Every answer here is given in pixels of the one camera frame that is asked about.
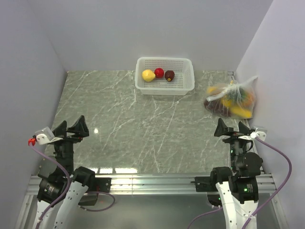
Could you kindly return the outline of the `transparent plastic bag with fruit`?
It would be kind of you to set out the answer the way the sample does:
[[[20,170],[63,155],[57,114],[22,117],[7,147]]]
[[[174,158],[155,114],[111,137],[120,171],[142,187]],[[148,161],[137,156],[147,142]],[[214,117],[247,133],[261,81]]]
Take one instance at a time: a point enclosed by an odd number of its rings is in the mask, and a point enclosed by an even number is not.
[[[253,76],[242,83],[232,80],[209,86],[203,102],[205,109],[225,118],[252,118],[256,102],[252,84],[256,79],[257,76]]]

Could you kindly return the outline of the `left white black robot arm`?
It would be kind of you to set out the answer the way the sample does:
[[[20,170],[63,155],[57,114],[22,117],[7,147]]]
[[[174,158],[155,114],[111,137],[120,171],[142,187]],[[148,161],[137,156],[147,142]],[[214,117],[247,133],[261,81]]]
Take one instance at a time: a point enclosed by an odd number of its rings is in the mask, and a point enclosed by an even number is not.
[[[63,121],[54,130],[46,127],[37,131],[28,145],[52,145],[53,156],[43,155],[43,165],[38,176],[41,178],[37,195],[37,229],[62,229],[70,211],[83,194],[94,190],[95,172],[79,167],[74,169],[73,146],[89,136],[89,129],[82,115],[71,126]]]

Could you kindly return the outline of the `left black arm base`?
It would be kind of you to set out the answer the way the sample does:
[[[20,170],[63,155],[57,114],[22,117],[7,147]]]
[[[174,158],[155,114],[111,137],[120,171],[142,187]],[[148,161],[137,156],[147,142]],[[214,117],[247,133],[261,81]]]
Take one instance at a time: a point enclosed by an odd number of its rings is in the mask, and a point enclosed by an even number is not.
[[[99,191],[109,193],[111,180],[112,179],[110,177],[95,178],[93,186],[90,186],[88,191],[83,195],[79,201],[79,205],[82,207],[94,206],[98,201],[98,194],[88,194],[88,192]]]

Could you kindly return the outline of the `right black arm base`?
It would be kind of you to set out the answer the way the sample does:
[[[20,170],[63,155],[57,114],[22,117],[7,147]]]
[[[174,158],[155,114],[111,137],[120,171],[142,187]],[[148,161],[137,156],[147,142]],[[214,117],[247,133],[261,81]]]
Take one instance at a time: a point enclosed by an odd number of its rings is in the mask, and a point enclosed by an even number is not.
[[[207,195],[209,206],[222,206],[220,195],[216,187],[211,184],[210,177],[195,177],[192,183],[195,185],[196,192],[204,192]]]

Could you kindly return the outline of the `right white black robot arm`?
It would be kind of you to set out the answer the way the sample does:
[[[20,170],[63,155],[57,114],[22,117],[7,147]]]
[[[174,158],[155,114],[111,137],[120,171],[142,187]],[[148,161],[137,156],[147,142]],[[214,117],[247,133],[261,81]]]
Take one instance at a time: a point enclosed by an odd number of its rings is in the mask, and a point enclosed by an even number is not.
[[[210,173],[210,185],[220,195],[226,228],[255,229],[259,190],[257,176],[261,174],[263,159],[252,151],[255,130],[242,122],[238,131],[228,127],[219,118],[215,137],[224,137],[223,142],[230,146],[230,166],[214,167]]]

